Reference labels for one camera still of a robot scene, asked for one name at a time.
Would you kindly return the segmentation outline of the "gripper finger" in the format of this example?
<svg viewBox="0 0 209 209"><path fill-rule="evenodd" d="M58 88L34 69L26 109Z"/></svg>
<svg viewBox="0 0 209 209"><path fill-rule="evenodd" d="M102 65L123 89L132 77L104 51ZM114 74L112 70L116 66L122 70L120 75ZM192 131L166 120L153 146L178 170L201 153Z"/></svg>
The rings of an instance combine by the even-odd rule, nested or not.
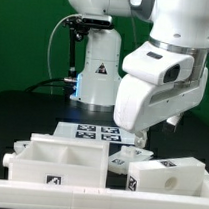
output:
<svg viewBox="0 0 209 209"><path fill-rule="evenodd" d="M176 131L177 125L180 123L183 114L177 114L173 117L169 117L163 124L163 129L169 133L174 133Z"/></svg>
<svg viewBox="0 0 209 209"><path fill-rule="evenodd" d="M148 130L141 130L136 133L135 138L134 138L134 144L138 148L144 148L146 146L146 142L148 139Z"/></svg>

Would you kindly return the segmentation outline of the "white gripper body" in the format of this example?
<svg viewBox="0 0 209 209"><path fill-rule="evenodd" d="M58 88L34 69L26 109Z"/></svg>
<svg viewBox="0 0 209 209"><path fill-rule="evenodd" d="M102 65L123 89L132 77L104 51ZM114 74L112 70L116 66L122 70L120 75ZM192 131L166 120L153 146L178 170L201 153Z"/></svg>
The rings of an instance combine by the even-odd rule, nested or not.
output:
<svg viewBox="0 0 209 209"><path fill-rule="evenodd" d="M199 81L190 86L163 86L144 82L126 75L118 88L114 122L131 133L139 133L170 117L196 107L203 98L208 69Z"/></svg>

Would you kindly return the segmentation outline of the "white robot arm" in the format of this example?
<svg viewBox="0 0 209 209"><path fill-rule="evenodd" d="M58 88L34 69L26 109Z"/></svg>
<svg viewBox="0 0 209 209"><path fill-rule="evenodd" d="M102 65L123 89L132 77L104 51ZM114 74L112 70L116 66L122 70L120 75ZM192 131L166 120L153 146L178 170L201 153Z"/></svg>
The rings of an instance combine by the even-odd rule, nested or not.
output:
<svg viewBox="0 0 209 209"><path fill-rule="evenodd" d="M73 99L111 105L114 122L145 144L149 127L178 120L200 104L206 88L209 0L69 0L90 27L85 68ZM151 22L149 40L118 59L114 16Z"/></svg>

